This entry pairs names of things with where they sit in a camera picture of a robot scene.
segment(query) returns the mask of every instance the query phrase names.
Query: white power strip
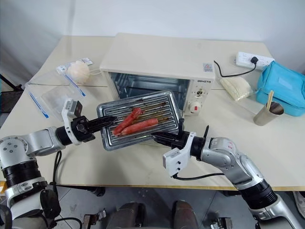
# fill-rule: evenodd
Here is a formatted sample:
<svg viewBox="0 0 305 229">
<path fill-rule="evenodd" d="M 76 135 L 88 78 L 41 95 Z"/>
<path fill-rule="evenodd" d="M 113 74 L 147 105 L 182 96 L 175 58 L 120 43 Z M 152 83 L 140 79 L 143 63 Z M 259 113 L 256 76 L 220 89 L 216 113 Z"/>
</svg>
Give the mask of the white power strip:
<svg viewBox="0 0 305 229">
<path fill-rule="evenodd" d="M 238 52 L 236 55 L 235 63 L 237 66 L 252 69 L 252 68 L 254 68 L 254 64 L 251 63 L 251 59 L 254 56 L 258 59 L 258 62 L 256 63 L 257 70 L 262 71 L 265 66 L 269 65 L 272 61 L 274 61 L 274 59 L 270 58 L 270 57 L 260 56 L 260 55 L 256 55 L 256 54 L 246 53 L 246 52 Z"/>
</svg>

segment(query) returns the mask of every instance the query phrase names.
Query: cup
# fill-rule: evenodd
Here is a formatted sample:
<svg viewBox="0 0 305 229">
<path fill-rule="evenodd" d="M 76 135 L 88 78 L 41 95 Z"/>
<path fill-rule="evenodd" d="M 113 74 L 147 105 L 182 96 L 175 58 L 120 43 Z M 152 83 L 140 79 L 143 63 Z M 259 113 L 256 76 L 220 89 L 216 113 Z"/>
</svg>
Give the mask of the cup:
<svg viewBox="0 0 305 229">
<path fill-rule="evenodd" d="M 267 104 L 253 118 L 256 125 L 266 125 L 276 117 L 284 113 L 284 108 L 277 102 L 271 102 L 270 109 L 267 109 Z"/>
</svg>

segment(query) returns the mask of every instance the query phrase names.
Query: table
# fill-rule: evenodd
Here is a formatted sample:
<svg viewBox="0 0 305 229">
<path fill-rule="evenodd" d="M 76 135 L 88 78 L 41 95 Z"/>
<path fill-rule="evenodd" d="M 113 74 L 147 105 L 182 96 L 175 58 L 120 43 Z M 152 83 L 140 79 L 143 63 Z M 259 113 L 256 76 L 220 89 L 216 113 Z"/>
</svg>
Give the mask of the table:
<svg viewBox="0 0 305 229">
<path fill-rule="evenodd" d="M 202 41 L 213 46 L 207 52 L 219 62 L 225 74 L 240 73 L 246 69 L 235 66 L 238 51 L 270 56 L 261 42 Z M 34 77 L 38 77 L 65 62 L 89 57 L 98 67 L 112 43 L 109 37 L 63 36 Z M 254 71 L 245 76 L 255 86 L 260 75 Z M 97 117 L 96 107 L 112 101 L 104 79 L 93 78 L 84 87 L 94 98 L 83 108 L 88 119 Z M 227 92 L 215 83 L 198 117 L 185 118 L 185 130 L 203 135 L 207 124 L 209 136 L 232 139 L 237 148 L 246 153 L 259 167 L 274 190 L 305 190 L 303 138 L 305 116 L 275 119 L 269 125 L 256 126 L 252 118 L 262 105 L 254 98 L 234 102 Z M 0 137 L 25 135 L 48 126 L 62 126 L 55 119 L 46 119 L 38 112 L 27 93 L 23 93 L 3 127 Z M 234 190 L 224 177 L 209 177 L 197 181 L 179 181 L 168 176 L 163 168 L 162 155 L 169 150 L 164 146 L 137 144 L 108 152 L 102 146 L 100 133 L 96 139 L 80 146 L 67 146 L 62 153 L 58 170 L 58 184 L 78 186 L 174 187 Z M 55 154 L 38 157 L 39 170 L 48 182 L 52 179 Z M 182 177 L 200 176 L 219 172 L 217 168 L 191 159 L 188 167 L 179 173 Z"/>
</svg>

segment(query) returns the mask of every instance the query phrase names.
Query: toaster oven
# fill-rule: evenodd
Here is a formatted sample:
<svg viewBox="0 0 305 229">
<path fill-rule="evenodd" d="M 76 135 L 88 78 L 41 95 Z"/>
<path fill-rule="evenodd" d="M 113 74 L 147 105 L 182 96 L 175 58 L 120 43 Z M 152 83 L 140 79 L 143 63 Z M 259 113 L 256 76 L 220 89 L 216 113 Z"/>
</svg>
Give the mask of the toaster oven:
<svg viewBox="0 0 305 229">
<path fill-rule="evenodd" d="M 215 80 L 199 39 L 118 33 L 100 71 L 114 98 L 171 90 L 185 115 L 200 113 Z"/>
</svg>

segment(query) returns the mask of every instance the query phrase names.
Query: sausage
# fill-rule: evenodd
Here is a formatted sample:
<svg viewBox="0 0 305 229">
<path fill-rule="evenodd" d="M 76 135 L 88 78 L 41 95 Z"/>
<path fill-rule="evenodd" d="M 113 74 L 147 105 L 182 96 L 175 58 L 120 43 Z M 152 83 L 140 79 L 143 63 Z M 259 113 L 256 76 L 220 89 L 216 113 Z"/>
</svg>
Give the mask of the sausage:
<svg viewBox="0 0 305 229">
<path fill-rule="evenodd" d="M 146 129 L 152 125 L 156 125 L 156 124 L 158 124 L 158 119 L 151 118 L 151 119 L 145 120 L 143 122 L 136 123 L 136 124 L 126 127 L 125 129 L 122 130 L 121 134 L 122 135 L 132 134 L 134 132 L 144 130 L 144 129 Z"/>
<path fill-rule="evenodd" d="M 136 119 L 140 114 L 142 114 L 142 110 L 139 107 L 136 107 L 132 110 L 132 112 L 112 131 L 114 135 L 118 135 L 124 128 L 128 127 L 134 119 Z"/>
</svg>

